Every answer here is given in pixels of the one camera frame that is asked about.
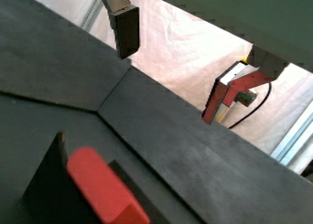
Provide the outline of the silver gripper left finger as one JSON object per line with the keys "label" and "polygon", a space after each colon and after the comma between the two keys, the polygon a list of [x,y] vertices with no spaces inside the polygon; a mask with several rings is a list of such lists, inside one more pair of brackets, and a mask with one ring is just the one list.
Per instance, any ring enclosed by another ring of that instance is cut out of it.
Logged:
{"label": "silver gripper left finger", "polygon": [[139,7],[131,0],[102,0],[115,33],[118,55],[128,58],[139,49]]}

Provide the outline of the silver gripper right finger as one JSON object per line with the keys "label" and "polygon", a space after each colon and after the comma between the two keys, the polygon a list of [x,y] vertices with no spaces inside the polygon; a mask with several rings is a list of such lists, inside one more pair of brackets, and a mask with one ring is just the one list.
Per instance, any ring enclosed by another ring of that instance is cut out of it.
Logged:
{"label": "silver gripper right finger", "polygon": [[253,45],[247,56],[247,63],[269,78],[276,80],[290,62]]}

